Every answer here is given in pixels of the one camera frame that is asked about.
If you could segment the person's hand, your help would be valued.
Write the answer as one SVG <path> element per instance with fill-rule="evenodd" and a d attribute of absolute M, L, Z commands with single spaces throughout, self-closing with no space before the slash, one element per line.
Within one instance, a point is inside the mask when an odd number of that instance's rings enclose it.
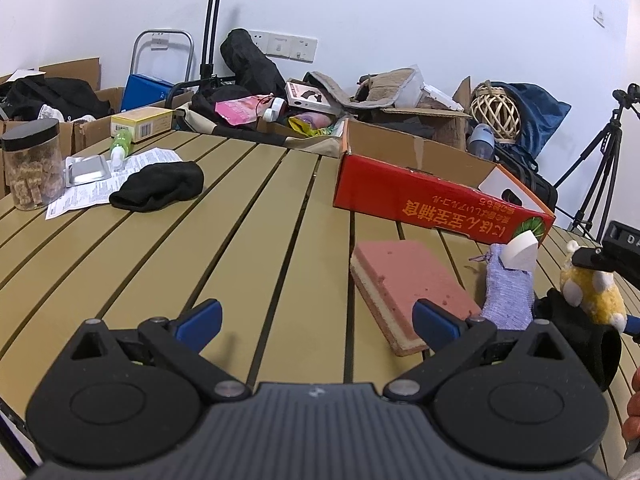
<path fill-rule="evenodd" d="M 632 395 L 627 403 L 627 419 L 623 423 L 622 435 L 628 445 L 639 440 L 640 432 L 640 370 L 634 372 L 631 381 Z"/>

